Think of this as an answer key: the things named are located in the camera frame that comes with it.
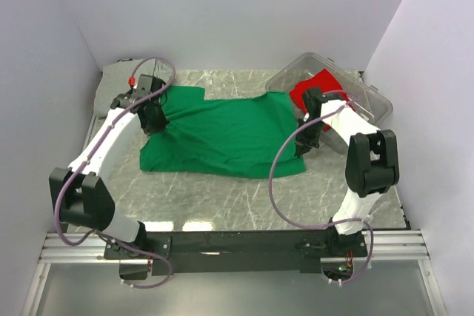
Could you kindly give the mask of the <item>green t shirt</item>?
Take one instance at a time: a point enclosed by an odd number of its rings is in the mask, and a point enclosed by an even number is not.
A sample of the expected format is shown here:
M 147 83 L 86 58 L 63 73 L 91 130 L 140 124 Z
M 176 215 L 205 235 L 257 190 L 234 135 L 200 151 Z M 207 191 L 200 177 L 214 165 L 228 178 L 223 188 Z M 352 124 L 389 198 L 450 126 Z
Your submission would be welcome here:
M 173 86 L 165 96 L 165 131 L 139 154 L 143 172 L 197 172 L 266 179 L 305 171 L 289 138 L 297 123 L 290 97 L 206 99 L 202 87 Z

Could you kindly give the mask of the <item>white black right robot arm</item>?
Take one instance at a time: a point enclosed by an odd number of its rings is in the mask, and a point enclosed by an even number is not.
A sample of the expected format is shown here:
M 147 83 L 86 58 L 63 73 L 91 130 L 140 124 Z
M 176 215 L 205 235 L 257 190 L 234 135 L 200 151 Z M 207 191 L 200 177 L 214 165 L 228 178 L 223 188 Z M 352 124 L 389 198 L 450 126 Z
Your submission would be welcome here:
M 374 203 L 391 186 L 398 183 L 399 165 L 395 133 L 380 130 L 364 120 L 350 105 L 339 98 L 307 99 L 306 115 L 299 126 L 320 118 L 296 136 L 296 155 L 301 156 L 318 147 L 321 132 L 329 126 L 348 146 L 345 179 L 348 186 L 344 200 L 332 221 L 336 231 L 325 238 L 326 250 L 343 255 L 350 247 L 349 235 L 363 228 L 363 220 Z

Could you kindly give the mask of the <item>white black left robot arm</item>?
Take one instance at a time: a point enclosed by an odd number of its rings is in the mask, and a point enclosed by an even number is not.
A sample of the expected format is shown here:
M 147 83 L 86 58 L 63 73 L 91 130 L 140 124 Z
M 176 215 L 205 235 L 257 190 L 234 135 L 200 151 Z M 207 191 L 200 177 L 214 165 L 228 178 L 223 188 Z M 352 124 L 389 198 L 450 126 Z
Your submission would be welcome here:
M 55 168 L 49 177 L 54 222 L 61 239 L 70 246 L 84 240 L 68 240 L 63 223 L 83 226 L 122 241 L 121 248 L 131 258 L 140 258 L 148 248 L 142 222 L 120 213 L 107 188 L 110 173 L 132 136 L 164 131 L 168 121 L 158 98 L 139 100 L 127 108 L 109 110 L 100 130 L 84 151 L 66 168 Z

